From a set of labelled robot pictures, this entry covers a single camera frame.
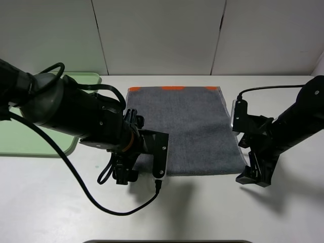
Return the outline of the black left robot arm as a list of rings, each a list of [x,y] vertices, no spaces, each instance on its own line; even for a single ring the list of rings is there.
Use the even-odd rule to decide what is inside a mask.
[[[32,75],[1,61],[1,120],[8,120],[10,107],[17,107],[32,124],[111,152],[98,183],[110,176],[122,185],[135,182],[138,172],[133,166],[141,140],[123,115],[124,97],[110,85],[81,85],[65,75],[64,68],[56,63]]]

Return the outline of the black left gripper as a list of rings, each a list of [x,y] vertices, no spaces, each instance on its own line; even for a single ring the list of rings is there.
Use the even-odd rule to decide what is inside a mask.
[[[117,184],[128,184],[138,180],[139,171],[135,162],[140,154],[143,139],[139,130],[144,126],[144,117],[138,115],[137,109],[128,108],[123,118],[120,145],[111,152],[109,163],[115,166]]]

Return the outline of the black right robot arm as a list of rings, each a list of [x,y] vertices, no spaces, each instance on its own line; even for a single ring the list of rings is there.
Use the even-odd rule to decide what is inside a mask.
[[[323,130],[323,76],[316,76],[298,87],[295,103],[276,119],[249,115],[242,92],[234,100],[231,127],[234,132],[243,133],[239,147],[250,148],[250,165],[237,176],[237,183],[271,185],[279,156]]]

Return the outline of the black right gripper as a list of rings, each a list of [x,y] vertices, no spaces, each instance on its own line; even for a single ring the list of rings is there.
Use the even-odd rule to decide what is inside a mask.
[[[245,166],[243,172],[236,177],[237,183],[256,184],[261,187],[271,185],[272,175],[279,158],[271,151],[271,142],[268,126],[263,134],[244,134],[239,146],[250,149],[248,153],[250,164]]]

